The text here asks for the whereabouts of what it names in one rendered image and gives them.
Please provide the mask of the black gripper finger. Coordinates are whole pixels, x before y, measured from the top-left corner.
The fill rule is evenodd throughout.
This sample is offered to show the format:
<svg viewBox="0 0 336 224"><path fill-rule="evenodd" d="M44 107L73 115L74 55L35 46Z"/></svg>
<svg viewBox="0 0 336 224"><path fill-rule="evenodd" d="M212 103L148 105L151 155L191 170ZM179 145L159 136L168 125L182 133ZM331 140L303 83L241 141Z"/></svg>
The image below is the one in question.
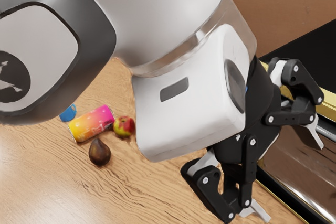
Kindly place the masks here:
<svg viewBox="0 0 336 224"><path fill-rule="evenodd" d="M316 106L321 105L324 94L313 77L297 59L274 58L269 62L267 72L273 84L279 88L287 87L293 101L266 114L265 123L269 126L290 125L306 145L323 149L324 144L316 132L319 120Z"/></svg>
<svg viewBox="0 0 336 224"><path fill-rule="evenodd" d="M203 205L223 223L230 223L236 215L256 214L264 222L270 215L252 198L257 171L257 138L246 135L242 146L242 163L221 163L217 168L214 150L194 159L181 168L181 175Z"/></svg>

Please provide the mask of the red and yellow apple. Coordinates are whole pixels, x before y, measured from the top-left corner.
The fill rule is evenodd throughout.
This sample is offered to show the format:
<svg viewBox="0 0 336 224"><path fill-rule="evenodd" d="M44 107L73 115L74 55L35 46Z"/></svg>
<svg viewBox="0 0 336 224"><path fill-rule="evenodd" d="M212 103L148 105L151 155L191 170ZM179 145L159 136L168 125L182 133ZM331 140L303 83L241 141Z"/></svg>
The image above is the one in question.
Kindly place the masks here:
<svg viewBox="0 0 336 224"><path fill-rule="evenodd" d="M135 133L135 121L129 116L120 116L113 123L113 131L117 137L129 138Z"/></svg>

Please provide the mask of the brown pear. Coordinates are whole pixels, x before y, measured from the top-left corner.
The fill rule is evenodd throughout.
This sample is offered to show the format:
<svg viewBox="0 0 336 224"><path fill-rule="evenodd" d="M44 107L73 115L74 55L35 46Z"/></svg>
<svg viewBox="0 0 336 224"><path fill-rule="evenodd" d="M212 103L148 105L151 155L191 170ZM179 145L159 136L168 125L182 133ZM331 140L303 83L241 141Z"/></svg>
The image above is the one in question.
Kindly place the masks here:
<svg viewBox="0 0 336 224"><path fill-rule="evenodd" d="M89 159L96 166L104 166L110 162L111 151L99 138L95 138L89 147Z"/></svg>

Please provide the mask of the pink and yellow can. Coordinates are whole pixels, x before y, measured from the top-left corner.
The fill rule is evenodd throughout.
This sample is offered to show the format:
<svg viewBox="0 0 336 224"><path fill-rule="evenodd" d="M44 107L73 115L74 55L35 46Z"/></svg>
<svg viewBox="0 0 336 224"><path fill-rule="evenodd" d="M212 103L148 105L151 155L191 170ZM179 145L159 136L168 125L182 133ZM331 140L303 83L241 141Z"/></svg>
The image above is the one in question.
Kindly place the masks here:
<svg viewBox="0 0 336 224"><path fill-rule="evenodd" d="M112 127L115 121L112 110L102 105L68 123L68 129L76 143L83 143Z"/></svg>

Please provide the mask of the blue mug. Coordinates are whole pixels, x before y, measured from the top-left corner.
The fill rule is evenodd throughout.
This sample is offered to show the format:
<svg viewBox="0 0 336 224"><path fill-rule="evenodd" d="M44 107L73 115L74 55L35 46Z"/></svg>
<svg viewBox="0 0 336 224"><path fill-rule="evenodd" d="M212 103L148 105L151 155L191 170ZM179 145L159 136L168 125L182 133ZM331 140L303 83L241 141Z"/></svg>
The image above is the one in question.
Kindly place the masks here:
<svg viewBox="0 0 336 224"><path fill-rule="evenodd" d="M69 122L75 118L77 114L77 108L75 104L72 104L68 108L66 108L61 114L59 114L59 118L62 122Z"/></svg>

